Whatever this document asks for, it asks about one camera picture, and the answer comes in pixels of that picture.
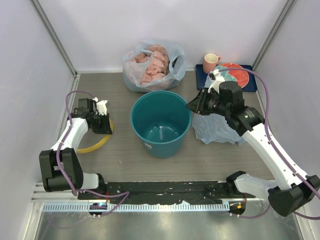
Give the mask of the light blue plastic bag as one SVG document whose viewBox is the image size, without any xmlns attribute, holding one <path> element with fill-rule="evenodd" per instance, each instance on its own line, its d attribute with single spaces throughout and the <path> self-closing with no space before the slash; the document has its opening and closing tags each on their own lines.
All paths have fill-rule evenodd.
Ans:
<svg viewBox="0 0 320 240">
<path fill-rule="evenodd" d="M 245 142 L 243 137 L 240 137 L 234 129 L 228 126 L 225 118 L 218 114 L 194 114 L 191 125 L 196 139 L 205 144 L 216 142 L 240 146 Z"/>
</svg>

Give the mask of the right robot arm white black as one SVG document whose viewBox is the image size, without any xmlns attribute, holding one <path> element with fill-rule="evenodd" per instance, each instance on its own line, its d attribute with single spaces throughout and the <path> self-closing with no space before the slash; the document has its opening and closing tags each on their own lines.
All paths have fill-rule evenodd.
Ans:
<svg viewBox="0 0 320 240">
<path fill-rule="evenodd" d="M 193 113 L 217 114 L 249 143 L 272 173 L 273 180 L 253 177 L 237 171 L 227 177 L 226 193 L 233 198 L 250 194 L 266 199 L 279 215 L 286 217 L 318 196 L 320 179 L 308 175 L 269 133 L 264 117 L 245 104 L 242 88 L 234 81 L 202 88 L 186 107 Z"/>
</svg>

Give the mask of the teal trash bin yellow rim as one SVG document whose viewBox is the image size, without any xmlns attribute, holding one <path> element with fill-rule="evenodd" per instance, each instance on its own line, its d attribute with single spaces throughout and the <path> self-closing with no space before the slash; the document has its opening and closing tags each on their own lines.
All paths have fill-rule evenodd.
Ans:
<svg viewBox="0 0 320 240">
<path fill-rule="evenodd" d="M 182 147 L 192 113 L 177 93 L 158 90 L 142 95 L 132 106 L 130 123 L 153 157 L 170 158 Z"/>
</svg>

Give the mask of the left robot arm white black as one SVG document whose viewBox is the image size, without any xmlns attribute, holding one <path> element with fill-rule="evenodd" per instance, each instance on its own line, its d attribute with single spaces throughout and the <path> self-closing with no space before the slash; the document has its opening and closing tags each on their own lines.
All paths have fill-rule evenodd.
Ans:
<svg viewBox="0 0 320 240">
<path fill-rule="evenodd" d="M 93 198 L 100 200 L 107 192 L 98 173 L 85 173 L 79 163 L 77 151 L 89 129 L 95 134 L 113 134 L 108 113 L 108 100 L 81 98 L 78 107 L 68 117 L 66 127 L 58 141 L 39 154 L 43 188 L 46 192 L 89 190 Z"/>
</svg>

